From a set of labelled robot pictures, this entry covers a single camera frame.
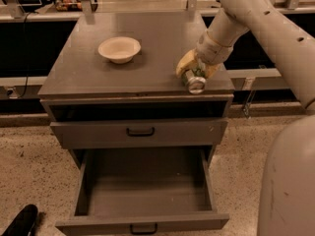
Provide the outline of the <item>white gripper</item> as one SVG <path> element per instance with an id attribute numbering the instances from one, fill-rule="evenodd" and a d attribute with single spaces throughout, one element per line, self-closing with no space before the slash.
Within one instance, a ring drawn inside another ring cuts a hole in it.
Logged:
<path id="1" fill-rule="evenodd" d="M 186 71 L 198 66 L 198 58 L 205 63 L 205 78 L 211 78 L 231 54 L 232 46 L 222 46 L 212 40 L 205 30 L 197 41 L 196 50 L 189 50 L 178 62 L 175 73 L 180 78 Z"/>

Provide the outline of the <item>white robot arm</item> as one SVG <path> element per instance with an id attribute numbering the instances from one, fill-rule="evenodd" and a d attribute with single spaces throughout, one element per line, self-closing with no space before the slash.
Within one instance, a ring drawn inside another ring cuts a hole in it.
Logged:
<path id="1" fill-rule="evenodd" d="M 257 236 L 315 236 L 315 39 L 274 7 L 275 0 L 220 0 L 220 10 L 176 67 L 211 77 L 250 31 L 308 116 L 275 138 L 260 194 Z"/>

